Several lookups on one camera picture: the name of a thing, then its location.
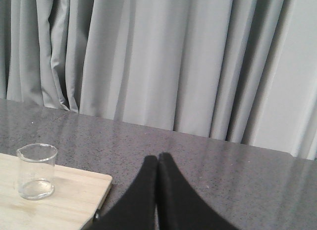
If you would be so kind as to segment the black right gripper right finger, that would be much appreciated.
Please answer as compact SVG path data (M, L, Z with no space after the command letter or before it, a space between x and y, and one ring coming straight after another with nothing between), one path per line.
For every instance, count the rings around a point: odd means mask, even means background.
M161 230L236 230L191 187L170 153L161 153L157 176Z

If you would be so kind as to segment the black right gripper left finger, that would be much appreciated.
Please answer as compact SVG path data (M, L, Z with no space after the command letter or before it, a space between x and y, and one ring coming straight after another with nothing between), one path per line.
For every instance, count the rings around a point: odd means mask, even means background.
M155 228L158 159L148 155L126 192L90 230L153 230Z

